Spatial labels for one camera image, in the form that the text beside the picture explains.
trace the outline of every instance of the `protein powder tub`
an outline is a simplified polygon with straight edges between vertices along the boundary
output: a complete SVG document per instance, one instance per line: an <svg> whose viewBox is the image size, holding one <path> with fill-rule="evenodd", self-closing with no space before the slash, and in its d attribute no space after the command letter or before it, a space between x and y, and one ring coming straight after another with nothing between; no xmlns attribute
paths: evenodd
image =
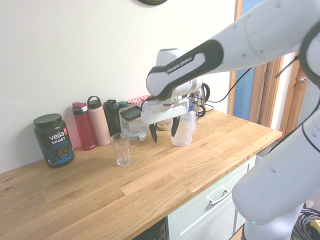
<svg viewBox="0 0 320 240"><path fill-rule="evenodd" d="M40 116L33 120L34 133L40 145L46 164L60 168L75 157L67 126L57 113Z"/></svg>

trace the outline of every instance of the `wall clock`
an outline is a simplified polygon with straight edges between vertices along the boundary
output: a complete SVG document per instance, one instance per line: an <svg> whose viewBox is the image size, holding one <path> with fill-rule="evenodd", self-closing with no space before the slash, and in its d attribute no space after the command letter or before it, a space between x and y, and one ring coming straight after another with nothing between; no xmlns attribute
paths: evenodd
<svg viewBox="0 0 320 240"><path fill-rule="evenodd" d="M138 0L138 1L147 5L160 5L166 2L167 0Z"/></svg>

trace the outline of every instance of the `white cabinet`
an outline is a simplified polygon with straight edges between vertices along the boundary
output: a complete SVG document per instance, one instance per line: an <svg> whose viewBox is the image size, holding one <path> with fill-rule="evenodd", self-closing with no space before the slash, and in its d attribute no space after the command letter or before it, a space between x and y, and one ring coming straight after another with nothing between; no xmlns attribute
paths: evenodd
<svg viewBox="0 0 320 240"><path fill-rule="evenodd" d="M230 191L255 164L250 158L203 192L170 213L170 240L228 240L244 223L236 212Z"/></svg>

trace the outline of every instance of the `black lid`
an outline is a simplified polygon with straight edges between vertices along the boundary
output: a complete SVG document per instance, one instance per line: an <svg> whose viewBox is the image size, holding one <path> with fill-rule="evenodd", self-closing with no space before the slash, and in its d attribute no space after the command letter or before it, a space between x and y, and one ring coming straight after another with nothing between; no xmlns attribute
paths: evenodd
<svg viewBox="0 0 320 240"><path fill-rule="evenodd" d="M112 100L108 100L103 104L103 108L108 113L117 113L119 112L120 105L118 103L114 103Z"/></svg>
<svg viewBox="0 0 320 240"><path fill-rule="evenodd" d="M58 113L51 113L40 116L33 120L34 126L37 128L49 128L59 124L62 121L62 117Z"/></svg>
<svg viewBox="0 0 320 240"><path fill-rule="evenodd" d="M87 103L89 109L97 109L97 108L101 107L101 105L102 105L100 98L98 98L97 96L89 97L88 101L86 103Z"/></svg>
<svg viewBox="0 0 320 240"><path fill-rule="evenodd" d="M108 102L113 102L113 103L117 103L117 100L115 100L115 99L108 99Z"/></svg>

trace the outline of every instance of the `black water bottle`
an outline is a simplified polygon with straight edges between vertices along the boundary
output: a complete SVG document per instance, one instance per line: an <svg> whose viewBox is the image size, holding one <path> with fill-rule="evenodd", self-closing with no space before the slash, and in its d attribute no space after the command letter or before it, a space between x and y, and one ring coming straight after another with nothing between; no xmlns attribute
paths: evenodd
<svg viewBox="0 0 320 240"><path fill-rule="evenodd" d="M108 123L110 136L121 133L119 118L120 105L113 100L108 100L103 104L103 110Z"/></svg>

